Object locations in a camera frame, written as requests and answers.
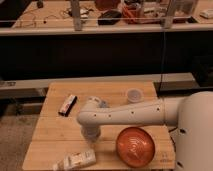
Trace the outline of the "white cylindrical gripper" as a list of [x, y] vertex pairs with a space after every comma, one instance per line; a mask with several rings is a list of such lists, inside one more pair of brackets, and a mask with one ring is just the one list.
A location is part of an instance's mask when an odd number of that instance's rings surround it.
[[101, 129], [99, 126], [83, 126], [81, 133], [86, 141], [96, 142], [101, 134]]

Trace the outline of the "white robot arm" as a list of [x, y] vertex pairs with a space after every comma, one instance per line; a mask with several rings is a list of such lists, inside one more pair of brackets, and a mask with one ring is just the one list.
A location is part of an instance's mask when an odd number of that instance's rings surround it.
[[101, 108], [90, 97], [77, 115], [82, 135], [95, 142], [101, 125], [168, 125], [178, 128], [175, 171], [213, 171], [213, 92]]

